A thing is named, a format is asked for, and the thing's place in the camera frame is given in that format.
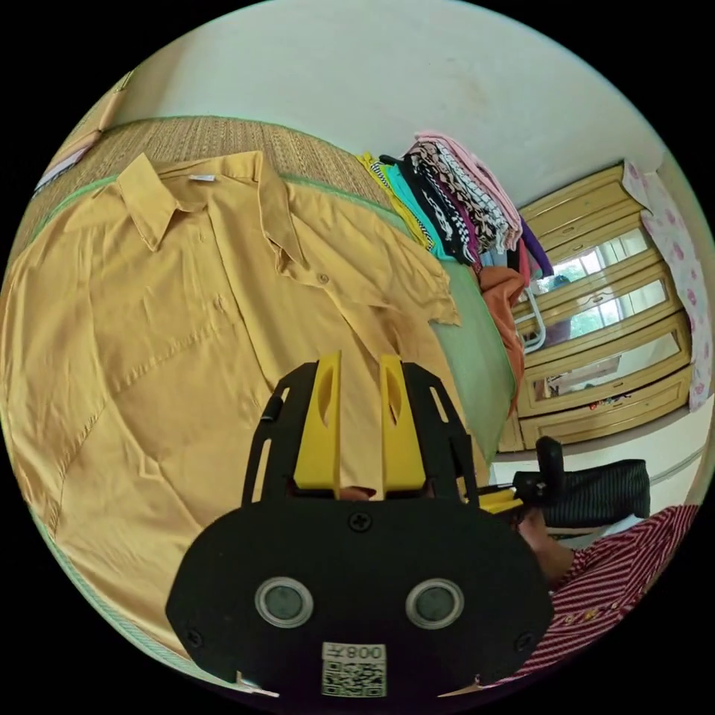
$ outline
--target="black bag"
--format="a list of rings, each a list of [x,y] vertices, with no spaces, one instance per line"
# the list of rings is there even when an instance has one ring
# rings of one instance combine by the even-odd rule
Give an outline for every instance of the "black bag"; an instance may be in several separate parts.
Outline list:
[[[650,478],[645,460],[621,460],[567,471],[562,496],[543,508],[552,536],[571,537],[615,524],[631,515],[650,516]]]

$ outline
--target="white wall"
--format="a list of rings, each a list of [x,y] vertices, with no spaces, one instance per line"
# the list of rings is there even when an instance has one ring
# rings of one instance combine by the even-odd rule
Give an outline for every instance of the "white wall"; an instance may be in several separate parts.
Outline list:
[[[666,506],[684,504],[693,480],[703,466],[702,462],[702,457],[699,457],[677,474],[653,484],[650,488],[650,512],[655,514]]]
[[[354,153],[440,130],[518,206],[624,156],[654,171],[663,154],[581,60],[451,0],[274,0],[214,20],[139,68],[115,123],[175,115],[274,122]]]

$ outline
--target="screw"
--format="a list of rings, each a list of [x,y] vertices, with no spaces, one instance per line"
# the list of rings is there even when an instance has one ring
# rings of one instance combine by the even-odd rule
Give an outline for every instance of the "screw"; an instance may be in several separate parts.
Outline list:
[[[514,642],[514,650],[520,653],[531,645],[532,640],[533,636],[530,633],[522,633]]]
[[[200,648],[203,645],[203,636],[193,628],[186,633],[186,640],[192,648]]]
[[[372,526],[372,517],[365,512],[355,512],[350,515],[348,526],[357,533],[365,533]]]

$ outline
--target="yellow shirt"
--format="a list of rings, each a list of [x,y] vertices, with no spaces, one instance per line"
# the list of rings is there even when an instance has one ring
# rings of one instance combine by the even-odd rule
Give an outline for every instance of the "yellow shirt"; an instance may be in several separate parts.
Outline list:
[[[283,375],[342,350],[342,486],[376,498],[382,354],[438,375],[462,415],[429,326],[458,322],[439,262],[369,210],[286,186],[260,152],[160,171],[140,156],[17,258],[0,320],[25,500],[108,606],[184,657],[171,583],[240,506]]]

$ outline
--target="woven mat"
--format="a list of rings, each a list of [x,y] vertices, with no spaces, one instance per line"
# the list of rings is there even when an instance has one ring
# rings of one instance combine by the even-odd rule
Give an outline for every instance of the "woven mat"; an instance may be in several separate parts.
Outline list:
[[[139,154],[159,162],[207,159],[262,150],[280,173],[327,184],[389,209],[383,191],[350,153],[274,124],[221,117],[147,119],[108,130],[77,164],[46,186],[28,204],[9,263],[30,242],[47,214],[72,192],[119,174]]]

